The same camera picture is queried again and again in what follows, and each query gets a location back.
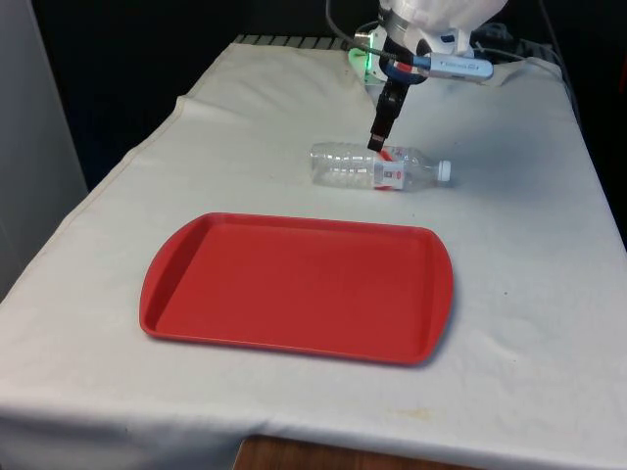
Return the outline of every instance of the clear plastic bottle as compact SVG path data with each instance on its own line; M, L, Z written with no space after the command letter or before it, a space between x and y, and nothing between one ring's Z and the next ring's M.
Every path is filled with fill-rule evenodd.
M361 145L315 144L311 150L313 183L417 191L451 179L451 162L433 162L416 149L385 147L381 154L391 161Z

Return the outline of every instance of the cable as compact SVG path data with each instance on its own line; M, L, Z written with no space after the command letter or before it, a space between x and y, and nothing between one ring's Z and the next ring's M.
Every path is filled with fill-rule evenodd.
M551 55L551 57L553 57L557 62L557 64L564 68L564 63L561 60L561 57L559 56L559 54L553 50L553 48L547 44L540 44L539 42L534 42L534 41L530 41L529 39L520 39L520 42L524 42L525 44L527 44L527 46L536 46L541 48L543 51L549 53Z
M568 73L568 69L566 68L566 61L564 60L564 56L561 53L561 48L559 47L559 42L557 41L557 35L555 34L555 30L553 28L553 24L551 23L551 17L549 16L549 12L547 11L547 6L545 5L544 0L538 0L538 5L540 6L540 12L542 13L542 17L547 24L547 29L549 30L549 36L551 37L551 42L553 43L553 47L555 47L555 52L559 56L561 61L561 69L564 75L564 81L566 82L566 86L570 90L570 103L572 105L572 111L575 114L575 118L577 119L577 123L579 127L581 127L581 115L579 114L579 103L577 102L577 97L575 96L575 89L572 86L572 81L570 81L570 74Z
M362 32L375 26L379 26L379 20L362 24L360 27L357 28L357 32Z
M333 33L340 39L349 43L354 48L361 49L364 52L367 52L368 54L374 54L375 56L384 57L385 59L389 59L390 61L401 62L403 64L413 66L413 64L410 64L408 62L405 62L399 59L399 57L396 54L390 54L389 52L380 51L379 49L373 49L371 47L364 46L363 44L359 44L359 42L357 42L354 38L352 38L346 32L340 29L331 18L331 0L326 0L326 3L324 5L324 15L326 17L326 22L331 28L331 30L333 31Z
M500 49L492 49L490 47L483 47L481 44L476 43L479 47L475 47L474 50L475 51L479 51L479 52L489 52L491 54L497 54L503 57L509 57L510 59L516 59L518 61L523 61L526 62L527 64L531 64L532 66L536 66L540 69L543 69L544 71L548 71L552 76L554 76L555 78L557 78L559 81L564 81L563 77L559 74L557 74L555 72L555 70L551 70L549 67L543 66L540 63L537 62L531 62L529 61L528 57L522 57L519 56L518 54L512 54L510 52L506 52L506 51L502 51Z

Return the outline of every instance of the white tablecloth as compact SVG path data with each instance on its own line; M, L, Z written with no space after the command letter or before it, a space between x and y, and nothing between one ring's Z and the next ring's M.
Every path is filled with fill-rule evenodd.
M563 86L532 66L499 88L428 80L390 143L451 160L452 188L311 185L311 144L365 143L373 114L341 52L230 46L1 305L3 468L225 469L258 433L627 468L627 258ZM152 340L144 273L205 212L428 227L456 275L448 333L411 368Z

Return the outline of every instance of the metal grate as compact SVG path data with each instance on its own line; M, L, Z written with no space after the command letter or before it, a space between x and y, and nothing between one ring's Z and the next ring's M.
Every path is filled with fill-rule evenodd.
M237 44L252 44L256 46L287 46L297 49L317 49L323 51L342 50L342 41L333 37L302 37L302 36L279 36L273 34L239 34L235 38Z

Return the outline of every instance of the red tray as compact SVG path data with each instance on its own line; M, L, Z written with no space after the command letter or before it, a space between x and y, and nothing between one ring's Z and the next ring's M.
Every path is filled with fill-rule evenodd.
M413 364L452 296L447 251L424 228L208 213L155 256L140 324L162 339Z

